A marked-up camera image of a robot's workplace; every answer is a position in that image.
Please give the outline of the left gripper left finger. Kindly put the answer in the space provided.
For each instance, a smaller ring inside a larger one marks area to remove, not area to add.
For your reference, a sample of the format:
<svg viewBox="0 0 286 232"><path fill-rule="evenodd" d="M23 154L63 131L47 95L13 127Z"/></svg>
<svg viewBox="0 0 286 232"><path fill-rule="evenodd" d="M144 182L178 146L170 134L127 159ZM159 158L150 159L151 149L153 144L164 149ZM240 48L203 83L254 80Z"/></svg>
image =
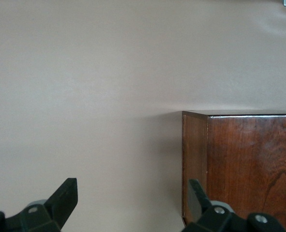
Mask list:
<svg viewBox="0 0 286 232"><path fill-rule="evenodd" d="M77 179L67 178L47 200L8 218L0 211L0 232L60 232L77 203Z"/></svg>

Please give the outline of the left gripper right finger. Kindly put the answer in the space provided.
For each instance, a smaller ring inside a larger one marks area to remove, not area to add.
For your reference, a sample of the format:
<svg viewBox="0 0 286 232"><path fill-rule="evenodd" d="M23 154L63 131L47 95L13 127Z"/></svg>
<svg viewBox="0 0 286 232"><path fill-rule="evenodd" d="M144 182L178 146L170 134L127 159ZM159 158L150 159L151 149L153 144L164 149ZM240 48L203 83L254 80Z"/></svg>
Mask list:
<svg viewBox="0 0 286 232"><path fill-rule="evenodd" d="M246 219L219 201L211 201L197 179L188 181L188 207L194 221L184 232L284 232L285 228L273 216L250 213Z"/></svg>

